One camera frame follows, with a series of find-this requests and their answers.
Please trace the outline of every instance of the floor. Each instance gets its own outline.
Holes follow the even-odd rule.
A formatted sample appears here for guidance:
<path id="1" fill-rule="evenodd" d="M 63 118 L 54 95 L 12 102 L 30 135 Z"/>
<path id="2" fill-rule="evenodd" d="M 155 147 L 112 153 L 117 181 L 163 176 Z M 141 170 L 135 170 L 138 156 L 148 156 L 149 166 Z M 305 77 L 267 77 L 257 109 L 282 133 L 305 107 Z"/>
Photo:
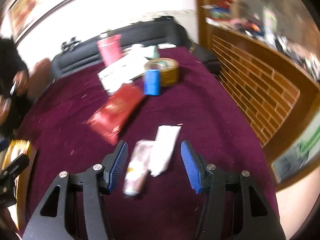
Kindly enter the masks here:
<path id="1" fill-rule="evenodd" d="M 277 192 L 280 222 L 286 239 L 300 228 L 320 193 L 320 167 L 298 183 Z"/>

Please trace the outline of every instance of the red plastic bag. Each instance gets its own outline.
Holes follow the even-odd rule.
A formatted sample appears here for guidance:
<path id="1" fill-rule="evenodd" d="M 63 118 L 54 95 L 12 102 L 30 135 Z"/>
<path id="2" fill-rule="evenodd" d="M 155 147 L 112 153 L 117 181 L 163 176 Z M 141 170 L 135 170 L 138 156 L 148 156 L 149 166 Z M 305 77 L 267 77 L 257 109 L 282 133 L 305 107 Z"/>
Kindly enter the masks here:
<path id="1" fill-rule="evenodd" d="M 109 143 L 115 145 L 118 143 L 118 133 L 144 97 L 141 89 L 132 83 L 122 84 L 107 103 L 90 117 L 87 124 Z"/>

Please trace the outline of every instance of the black sofa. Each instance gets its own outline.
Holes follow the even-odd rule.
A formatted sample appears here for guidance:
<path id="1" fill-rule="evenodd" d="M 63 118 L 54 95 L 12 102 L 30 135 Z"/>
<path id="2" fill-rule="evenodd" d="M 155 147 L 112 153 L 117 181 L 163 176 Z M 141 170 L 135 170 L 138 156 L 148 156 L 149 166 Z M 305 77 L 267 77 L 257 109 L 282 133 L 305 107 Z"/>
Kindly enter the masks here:
<path id="1" fill-rule="evenodd" d="M 199 58 L 211 73 L 216 76 L 220 72 L 220 63 L 216 56 L 193 43 L 187 35 L 184 27 L 179 25 L 172 16 L 163 16 L 149 22 L 138 22 L 112 31 L 113 34 L 121 34 L 121 47 L 126 49 L 133 44 L 145 46 L 161 43 L 171 43 L 176 46 L 184 46 Z M 68 76 L 88 66 L 102 62 L 97 41 L 99 36 L 77 44 L 73 50 L 66 50 L 58 54 L 51 62 L 52 74 L 55 79 Z"/>

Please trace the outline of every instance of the purple tablecloth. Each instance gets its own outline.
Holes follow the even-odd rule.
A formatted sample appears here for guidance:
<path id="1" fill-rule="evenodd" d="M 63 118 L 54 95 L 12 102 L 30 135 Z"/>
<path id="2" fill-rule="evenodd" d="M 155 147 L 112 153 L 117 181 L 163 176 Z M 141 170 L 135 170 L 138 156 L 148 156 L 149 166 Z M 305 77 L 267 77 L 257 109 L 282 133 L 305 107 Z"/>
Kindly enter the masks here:
<path id="1" fill-rule="evenodd" d="M 117 189 L 105 197 L 116 239 L 192 238 L 203 196 L 191 189 L 183 166 L 180 144 L 185 139 L 207 161 L 226 171 L 248 170 L 278 213 L 265 156 L 233 99 L 186 49 L 165 49 L 160 54 L 180 63 L 180 82 L 163 89 L 161 96 L 148 97 L 130 117 L 120 139 L 128 142 L 130 158 L 137 141 L 155 139 L 158 126 L 183 126 L 169 169 L 148 177 L 140 199 L 124 198 L 124 174 Z M 28 188 L 28 218 L 60 171 L 83 172 L 115 149 L 85 124 L 108 99 L 97 78 L 103 67 L 98 64 L 56 81 L 19 128 L 19 137 L 38 149 Z M 135 83 L 143 86 L 141 78 Z"/>

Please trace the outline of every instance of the metal screw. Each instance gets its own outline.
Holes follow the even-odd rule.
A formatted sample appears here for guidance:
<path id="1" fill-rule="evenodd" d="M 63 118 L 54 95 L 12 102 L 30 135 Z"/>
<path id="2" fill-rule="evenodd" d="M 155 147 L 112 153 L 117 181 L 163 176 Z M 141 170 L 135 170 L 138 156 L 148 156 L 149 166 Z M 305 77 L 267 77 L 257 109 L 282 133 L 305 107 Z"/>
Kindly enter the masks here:
<path id="1" fill-rule="evenodd" d="M 102 169 L 102 165 L 101 164 L 96 164 L 96 165 L 93 166 L 93 169 L 95 171 L 101 170 Z"/>
<path id="2" fill-rule="evenodd" d="M 250 176 L 250 172 L 249 171 L 242 171 L 241 174 L 244 177 L 249 177 Z"/>
<path id="3" fill-rule="evenodd" d="M 208 164 L 208 165 L 207 165 L 207 169 L 208 169 L 209 171 L 214 171 L 214 170 L 216 169 L 216 165 L 214 165 L 214 164 Z"/>
<path id="4" fill-rule="evenodd" d="M 60 178 L 64 178 L 64 177 L 66 177 L 67 175 L 68 175 L 68 173 L 67 173 L 66 171 L 62 171 L 62 172 L 59 173 L 59 177 L 60 177 Z"/>

